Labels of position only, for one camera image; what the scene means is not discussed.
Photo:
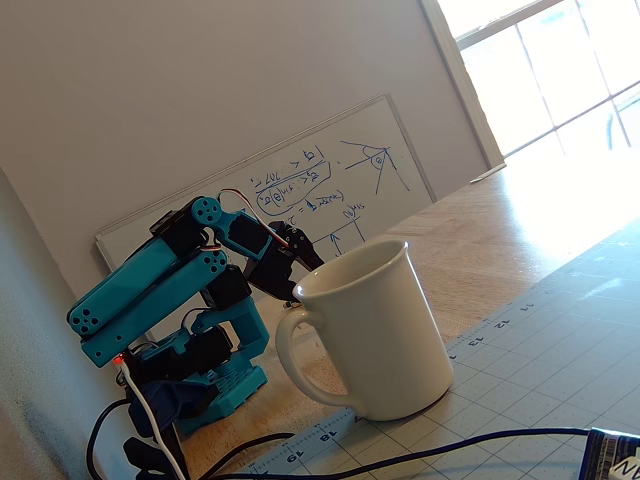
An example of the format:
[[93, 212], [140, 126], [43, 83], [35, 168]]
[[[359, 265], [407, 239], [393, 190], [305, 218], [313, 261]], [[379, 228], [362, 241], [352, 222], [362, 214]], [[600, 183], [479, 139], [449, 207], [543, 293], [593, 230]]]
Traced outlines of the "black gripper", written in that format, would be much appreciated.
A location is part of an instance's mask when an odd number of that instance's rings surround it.
[[313, 271], [324, 261], [300, 228], [284, 221], [273, 221], [268, 226], [287, 247], [272, 239], [261, 259], [247, 260], [244, 277], [249, 284], [276, 299], [296, 301], [293, 295], [296, 283], [290, 279], [292, 264], [297, 262], [307, 271]]

